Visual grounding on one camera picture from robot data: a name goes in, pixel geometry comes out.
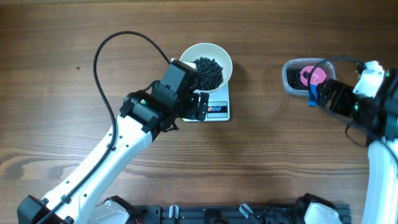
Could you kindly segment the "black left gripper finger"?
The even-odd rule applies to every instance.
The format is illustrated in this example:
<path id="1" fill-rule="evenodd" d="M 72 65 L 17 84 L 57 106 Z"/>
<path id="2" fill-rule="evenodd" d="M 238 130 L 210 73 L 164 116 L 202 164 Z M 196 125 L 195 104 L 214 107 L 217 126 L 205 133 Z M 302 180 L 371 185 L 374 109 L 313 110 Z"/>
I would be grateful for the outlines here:
<path id="1" fill-rule="evenodd" d="M 201 92 L 200 93 L 200 100 L 198 103 L 198 111 L 196 115 L 196 120 L 204 121 L 206 119 L 206 114 L 208 110 L 208 100 L 209 94 Z"/>
<path id="2" fill-rule="evenodd" d="M 188 101 L 188 108 L 186 111 L 186 118 L 190 120 L 197 119 L 200 109 L 200 94 L 192 93 Z"/>

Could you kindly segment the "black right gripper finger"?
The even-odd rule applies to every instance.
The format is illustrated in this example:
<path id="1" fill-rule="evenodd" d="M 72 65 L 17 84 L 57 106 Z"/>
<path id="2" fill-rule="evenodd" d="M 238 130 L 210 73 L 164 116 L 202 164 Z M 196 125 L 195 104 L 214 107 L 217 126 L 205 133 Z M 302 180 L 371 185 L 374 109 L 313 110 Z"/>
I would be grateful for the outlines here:
<path id="1" fill-rule="evenodd" d="M 333 88 L 334 81 L 324 81 L 317 85 L 317 105 L 328 110 L 332 110 L 332 98 L 335 93 Z"/>
<path id="2" fill-rule="evenodd" d="M 330 92 L 329 110 L 346 117 L 350 117 L 354 107 L 354 87 L 337 80 L 329 80 Z"/>

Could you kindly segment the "pink scoop with blue handle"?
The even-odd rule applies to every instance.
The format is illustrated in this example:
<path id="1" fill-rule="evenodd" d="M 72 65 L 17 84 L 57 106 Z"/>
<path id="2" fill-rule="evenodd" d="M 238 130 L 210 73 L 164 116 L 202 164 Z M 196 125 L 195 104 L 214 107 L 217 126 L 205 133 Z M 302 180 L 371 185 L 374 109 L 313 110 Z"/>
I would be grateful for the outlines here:
<path id="1" fill-rule="evenodd" d="M 317 85 L 323 83 L 326 80 L 326 73 L 321 68 L 316 68 L 312 73 L 310 84 L 308 85 L 307 80 L 310 72 L 314 66 L 304 67 L 300 72 L 300 81 L 308 88 L 308 105 L 315 107 L 317 105 L 318 93 Z"/>

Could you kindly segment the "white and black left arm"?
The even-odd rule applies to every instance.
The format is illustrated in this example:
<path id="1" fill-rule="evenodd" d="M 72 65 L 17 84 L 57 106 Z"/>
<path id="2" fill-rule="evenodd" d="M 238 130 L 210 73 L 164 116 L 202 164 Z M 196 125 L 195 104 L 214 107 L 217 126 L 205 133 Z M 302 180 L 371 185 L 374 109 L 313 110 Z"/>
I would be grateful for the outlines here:
<path id="1" fill-rule="evenodd" d="M 112 127 L 83 162 L 41 199 L 28 195 L 17 208 L 19 223 L 89 223 L 102 219 L 96 205 L 124 168 L 177 118 L 204 120 L 207 93 L 197 93 L 193 63 L 173 60 L 152 90 L 128 94 Z"/>

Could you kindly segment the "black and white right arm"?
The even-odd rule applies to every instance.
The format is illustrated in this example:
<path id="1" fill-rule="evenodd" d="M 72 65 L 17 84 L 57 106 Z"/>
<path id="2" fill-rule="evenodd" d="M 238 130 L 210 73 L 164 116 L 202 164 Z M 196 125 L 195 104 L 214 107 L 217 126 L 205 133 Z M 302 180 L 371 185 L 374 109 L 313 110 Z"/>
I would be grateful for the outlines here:
<path id="1" fill-rule="evenodd" d="M 367 134 L 369 180 L 363 223 L 397 223 L 397 69 L 381 84 L 361 76 L 356 86 L 334 79 L 308 88 L 308 104 L 352 118 Z"/>

